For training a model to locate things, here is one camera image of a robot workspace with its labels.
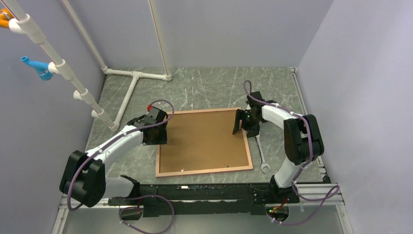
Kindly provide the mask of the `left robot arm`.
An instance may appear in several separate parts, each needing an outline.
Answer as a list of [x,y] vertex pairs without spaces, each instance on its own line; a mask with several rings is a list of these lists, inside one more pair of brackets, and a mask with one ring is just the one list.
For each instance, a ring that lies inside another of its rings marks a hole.
[[117,134],[86,152],[72,152],[59,185],[67,195],[67,207],[74,211],[81,206],[93,207],[104,198],[120,197],[135,204],[141,197],[140,183],[127,176],[108,178],[111,166],[139,145],[162,145],[168,141],[167,124],[174,112],[168,114],[147,106],[147,113],[130,120]]

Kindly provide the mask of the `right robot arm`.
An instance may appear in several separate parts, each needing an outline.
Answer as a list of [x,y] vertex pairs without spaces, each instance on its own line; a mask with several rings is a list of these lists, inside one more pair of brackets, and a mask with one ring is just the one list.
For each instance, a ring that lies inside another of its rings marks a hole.
[[314,115],[300,115],[274,101],[265,101],[259,91],[247,93],[245,110],[238,109],[232,133],[241,129],[247,137],[260,144],[260,123],[271,122],[283,130],[286,158],[281,168],[271,177],[269,198],[281,202],[294,189],[302,170],[324,153],[324,145]]

